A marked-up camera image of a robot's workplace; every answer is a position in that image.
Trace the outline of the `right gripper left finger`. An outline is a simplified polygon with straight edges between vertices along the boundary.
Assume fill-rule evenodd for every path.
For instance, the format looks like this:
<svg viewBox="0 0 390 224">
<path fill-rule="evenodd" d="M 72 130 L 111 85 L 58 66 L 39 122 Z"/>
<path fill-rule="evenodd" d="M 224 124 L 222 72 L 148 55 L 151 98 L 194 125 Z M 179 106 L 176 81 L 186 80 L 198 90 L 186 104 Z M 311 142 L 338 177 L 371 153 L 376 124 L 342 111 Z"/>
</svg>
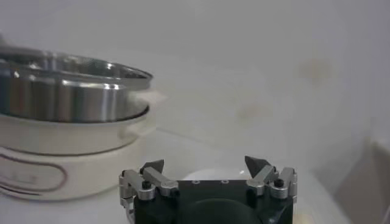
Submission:
<svg viewBox="0 0 390 224">
<path fill-rule="evenodd" d="M 157 194 L 162 197 L 175 198 L 180 195 L 179 182 L 170 180 L 162 174 L 164 160 L 147 162 L 137 172 L 123 170 L 119 176 L 119 197 L 130 200 L 137 197 L 142 201 L 153 200 Z"/>
</svg>

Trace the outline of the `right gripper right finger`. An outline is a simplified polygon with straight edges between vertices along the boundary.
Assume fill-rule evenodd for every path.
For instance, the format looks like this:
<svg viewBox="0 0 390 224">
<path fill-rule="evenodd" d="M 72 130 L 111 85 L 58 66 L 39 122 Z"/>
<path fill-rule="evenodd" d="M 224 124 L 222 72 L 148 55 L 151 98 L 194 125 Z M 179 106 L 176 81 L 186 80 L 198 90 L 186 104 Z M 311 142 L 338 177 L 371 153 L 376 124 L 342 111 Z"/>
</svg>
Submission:
<svg viewBox="0 0 390 224">
<path fill-rule="evenodd" d="M 284 167 L 279 172 L 265 159 L 247 155 L 244 161 L 251 175 L 246 185 L 256 196 L 263 196 L 268 191 L 272 198 L 278 200 L 289 197 L 293 200 L 297 199 L 297 172 L 294 168 Z"/>
</svg>

